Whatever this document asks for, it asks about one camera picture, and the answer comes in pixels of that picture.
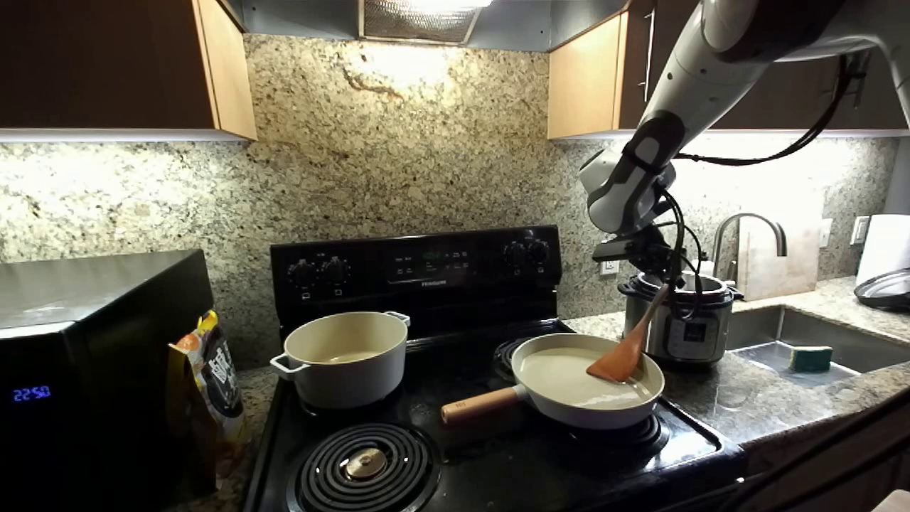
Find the dark wooden cabinet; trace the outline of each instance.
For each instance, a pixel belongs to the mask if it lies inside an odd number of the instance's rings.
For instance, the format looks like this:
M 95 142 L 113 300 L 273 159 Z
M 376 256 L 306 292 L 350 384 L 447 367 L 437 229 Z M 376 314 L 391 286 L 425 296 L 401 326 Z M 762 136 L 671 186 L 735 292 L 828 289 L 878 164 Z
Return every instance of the dark wooden cabinet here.
M 633 129 L 697 0 L 627 0 L 549 55 L 549 141 Z M 781 63 L 717 129 L 808 129 L 836 92 L 839 60 Z M 903 132 L 886 63 L 868 53 L 829 129 Z
M 253 141 L 241 31 L 216 0 L 41 0 L 0 18 L 0 136 Z

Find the electric stove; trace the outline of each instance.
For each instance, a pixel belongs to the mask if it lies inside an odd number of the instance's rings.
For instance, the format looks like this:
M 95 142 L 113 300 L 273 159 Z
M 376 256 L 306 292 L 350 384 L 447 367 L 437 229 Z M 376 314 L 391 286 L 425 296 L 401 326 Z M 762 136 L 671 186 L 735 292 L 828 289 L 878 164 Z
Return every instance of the electric stove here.
M 741 454 L 669 401 L 626 429 L 578 429 L 531 404 L 440 424 L 440 407 L 515 384 L 511 350 L 566 333 L 556 232 L 472 232 L 273 247 L 280 336 L 339 310 L 413 319 L 401 387 L 312 411 L 276 384 L 243 511 L 686 511 L 730 486 Z

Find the stove control panel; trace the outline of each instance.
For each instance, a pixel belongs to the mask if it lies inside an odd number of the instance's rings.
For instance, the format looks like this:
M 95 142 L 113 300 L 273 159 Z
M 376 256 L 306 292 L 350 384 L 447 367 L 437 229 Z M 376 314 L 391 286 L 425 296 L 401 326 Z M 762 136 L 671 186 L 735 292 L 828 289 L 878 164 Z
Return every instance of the stove control panel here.
M 280 310 L 407 296 L 552 293 L 562 276 L 556 229 L 273 246 Z

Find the kitchen sink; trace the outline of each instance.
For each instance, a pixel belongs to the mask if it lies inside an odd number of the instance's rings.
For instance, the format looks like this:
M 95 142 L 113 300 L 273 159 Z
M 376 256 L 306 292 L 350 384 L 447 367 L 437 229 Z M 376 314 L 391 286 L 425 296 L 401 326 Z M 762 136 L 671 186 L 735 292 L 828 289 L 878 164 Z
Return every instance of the kitchen sink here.
M 801 387 L 852 378 L 878 367 L 910 361 L 910 344 L 856 331 L 792 307 L 738 310 L 728 323 L 728 353 L 775 370 Z M 792 374 L 789 347 L 833 347 L 828 374 Z

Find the granite backsplash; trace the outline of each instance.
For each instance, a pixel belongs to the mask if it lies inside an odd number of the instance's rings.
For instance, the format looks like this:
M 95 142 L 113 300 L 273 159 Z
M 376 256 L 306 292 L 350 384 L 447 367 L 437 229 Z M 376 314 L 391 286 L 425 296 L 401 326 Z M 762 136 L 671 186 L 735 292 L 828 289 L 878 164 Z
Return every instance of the granite backsplash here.
M 620 310 L 589 262 L 596 232 L 575 181 L 603 146 L 546 142 L 546 55 L 248 38 L 250 146 L 0 146 L 0 260 L 201 247 L 239 367 L 279 350 L 266 247 L 552 223 L 559 316 Z M 705 136 L 697 152 L 771 154 L 796 134 Z M 825 193 L 822 279 L 856 270 L 856 215 L 883 202 L 895 141 L 818 141 L 775 166 L 678 166 L 688 223 L 779 189 Z

